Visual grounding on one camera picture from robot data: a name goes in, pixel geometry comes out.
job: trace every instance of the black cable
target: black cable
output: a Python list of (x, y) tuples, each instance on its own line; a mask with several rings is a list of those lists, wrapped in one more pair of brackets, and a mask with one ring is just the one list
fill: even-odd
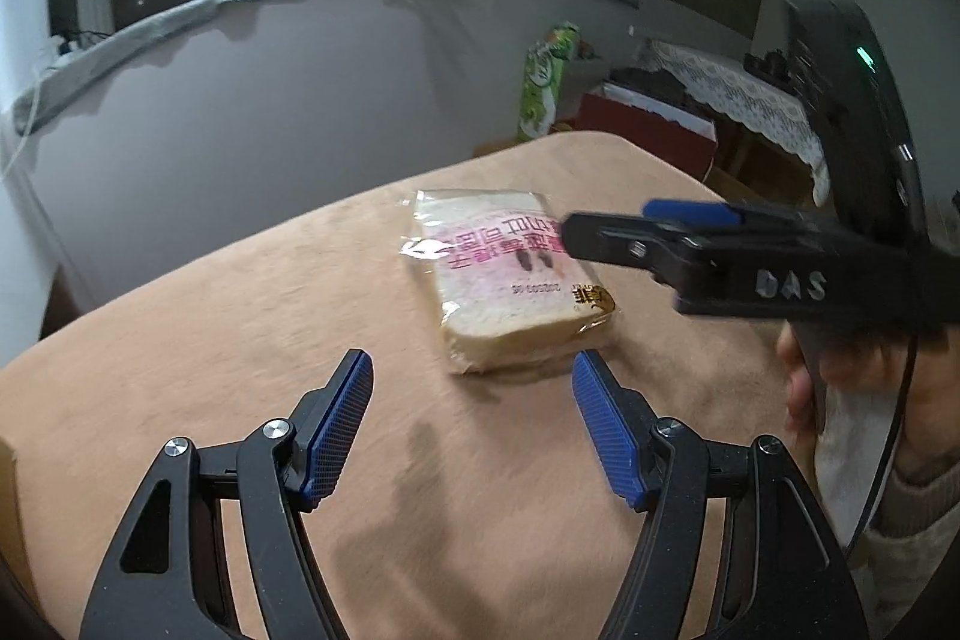
[(877, 474), (875, 474), (874, 482), (870, 486), (870, 493), (867, 494), (867, 501), (863, 506), (863, 512), (860, 514), (860, 520), (856, 522), (856, 528), (853, 530), (853, 537), (851, 537), (851, 540), (844, 551), (844, 557), (846, 557), (848, 561), (853, 553), (853, 549), (856, 547), (857, 541), (860, 539), (860, 535), (863, 533), (863, 530), (867, 528), (867, 523), (870, 523), (872, 510), (877, 502), (877, 495), (880, 494), (880, 487), (883, 485), (883, 480), (887, 475), (887, 467), (890, 465), (890, 459), (893, 456), (894, 448), (896, 447), (896, 439), (899, 437), (899, 432), (901, 432), (901, 427), (904, 424), (906, 399), (910, 393), (910, 384), (913, 383), (913, 369), (917, 363), (917, 348), (919, 342), (920, 338), (917, 335), (911, 336), (910, 343), (906, 351), (904, 379), (901, 380), (901, 387), (899, 388), (899, 393), (896, 396), (894, 419), (890, 422), (890, 431), (887, 432), (887, 441), (883, 443), (883, 452), (880, 454), (880, 463), (877, 464)]

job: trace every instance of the white lace cloth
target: white lace cloth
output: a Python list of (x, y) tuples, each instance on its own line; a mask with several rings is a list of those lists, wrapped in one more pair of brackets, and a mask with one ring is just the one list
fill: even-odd
[(665, 68), (694, 100), (796, 155), (813, 173), (813, 200), (818, 205), (827, 201), (830, 178), (824, 150), (797, 98), (750, 76), (730, 58), (680, 44), (651, 41), (637, 54), (637, 66), (643, 71)]

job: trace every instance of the blue gripper pad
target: blue gripper pad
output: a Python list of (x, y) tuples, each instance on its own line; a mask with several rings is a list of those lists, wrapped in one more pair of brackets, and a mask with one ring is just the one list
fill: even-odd
[(307, 449), (307, 480), (301, 495), (314, 509), (337, 487), (371, 396), (373, 361), (361, 353), (337, 389), (325, 420)]
[(674, 220), (699, 228), (737, 226), (743, 223), (742, 215), (736, 210), (722, 202), (712, 201), (653, 199), (644, 206), (643, 216), (647, 220)]
[(640, 477), (640, 448), (637, 439), (616, 407), (608, 387), (584, 353), (573, 360), (573, 396), (584, 416), (587, 432), (613, 493), (640, 509), (646, 489)]

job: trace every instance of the bread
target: bread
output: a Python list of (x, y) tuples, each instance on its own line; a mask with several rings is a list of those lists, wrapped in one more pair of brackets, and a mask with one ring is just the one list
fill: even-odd
[(563, 250), (538, 196), (421, 194), (415, 220), (419, 237), (443, 248), (423, 263), (457, 370), (539, 362), (605, 340), (613, 300)]

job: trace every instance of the table surface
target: table surface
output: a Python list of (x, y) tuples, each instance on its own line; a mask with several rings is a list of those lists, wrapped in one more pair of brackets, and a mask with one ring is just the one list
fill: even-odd
[[(438, 324), (397, 248), (419, 188), (524, 189), (556, 213), (712, 197), (606, 134), (553, 135), (304, 215), (191, 263), (57, 333), (0, 372), (28, 555), (72, 640), (133, 491), (174, 435), (228, 442), (328, 379), (344, 351), (376, 387), (336, 493), (305, 517), (354, 640), (595, 638), (641, 516), (611, 494), (565, 370), (451, 377)], [(621, 383), (703, 437), (781, 434), (769, 328), (685, 319), (643, 273), (599, 268), (621, 313)], [(244, 632), (265, 632), (239, 512), (224, 503)], [(685, 636), (709, 611), (722, 534), (712, 503)]]

